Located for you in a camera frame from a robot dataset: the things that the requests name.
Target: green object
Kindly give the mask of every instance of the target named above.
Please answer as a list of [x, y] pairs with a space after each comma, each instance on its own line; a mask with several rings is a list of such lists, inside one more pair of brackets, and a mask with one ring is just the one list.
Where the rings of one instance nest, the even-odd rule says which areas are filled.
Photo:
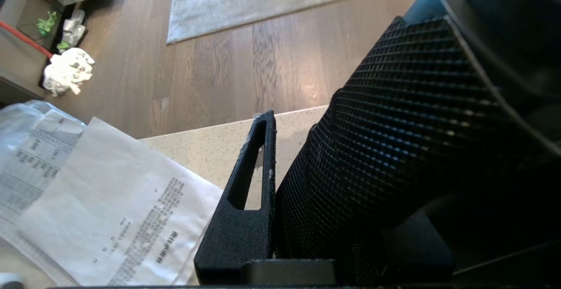
[[39, 32], [41, 33], [41, 36], [46, 37], [49, 35], [50, 30], [52, 29], [52, 27], [54, 26], [54, 22], [57, 21], [57, 12], [46, 12], [49, 15], [49, 19], [44, 20], [44, 19], [37, 19], [37, 28], [39, 29]]
[[57, 45], [58, 51], [65, 51], [65, 50], [68, 50], [68, 48], [70, 48], [70, 45], [66, 41], [61, 41]]

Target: countertop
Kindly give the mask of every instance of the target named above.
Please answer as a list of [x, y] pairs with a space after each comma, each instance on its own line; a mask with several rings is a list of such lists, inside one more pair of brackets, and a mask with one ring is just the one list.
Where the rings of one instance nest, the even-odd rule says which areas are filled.
[[[277, 187], [306, 141], [308, 131], [324, 114], [327, 106], [277, 114]], [[224, 188], [253, 119], [141, 139], [149, 147], [174, 159], [191, 171]], [[259, 172], [254, 178], [259, 179]], [[258, 209], [260, 190], [251, 186], [246, 209]], [[26, 289], [54, 287], [54, 283], [34, 263], [0, 239], [0, 273], [19, 273]]]

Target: wooden floor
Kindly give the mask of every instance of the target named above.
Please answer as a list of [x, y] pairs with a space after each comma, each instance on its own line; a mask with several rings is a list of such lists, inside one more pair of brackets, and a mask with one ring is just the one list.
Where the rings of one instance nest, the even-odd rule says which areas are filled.
[[344, 0], [166, 45], [171, 0], [92, 0], [82, 93], [47, 100], [137, 139], [329, 103], [413, 0]]

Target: red pole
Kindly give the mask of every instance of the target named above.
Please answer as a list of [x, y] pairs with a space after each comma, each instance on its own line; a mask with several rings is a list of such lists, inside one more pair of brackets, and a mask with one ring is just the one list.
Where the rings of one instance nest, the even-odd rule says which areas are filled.
[[6, 29], [7, 31], [9, 31], [11, 34], [13, 34], [14, 36], [18, 37], [18, 39], [22, 40], [24, 43], [34, 47], [37, 51], [39, 51], [40, 53], [46, 55], [46, 57], [48, 57], [49, 59], [51, 57], [53, 57], [53, 54], [50, 53], [47, 49], [45, 49], [44, 47], [42, 47], [40, 44], [36, 43], [35, 41], [33, 41], [31, 38], [29, 38], [28, 36], [20, 33], [19, 31], [17, 31], [16, 29], [13, 29], [12, 27], [10, 27], [8, 24], [6, 24], [3, 21], [0, 21], [0, 28], [2, 29]]

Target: plastic bag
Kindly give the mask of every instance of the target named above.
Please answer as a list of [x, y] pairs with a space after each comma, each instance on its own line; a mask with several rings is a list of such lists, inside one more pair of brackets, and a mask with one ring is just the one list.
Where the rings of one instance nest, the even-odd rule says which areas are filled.
[[4, 169], [6, 161], [18, 151], [33, 129], [52, 111], [86, 127], [82, 121], [44, 101], [15, 103], [0, 110], [0, 170]]

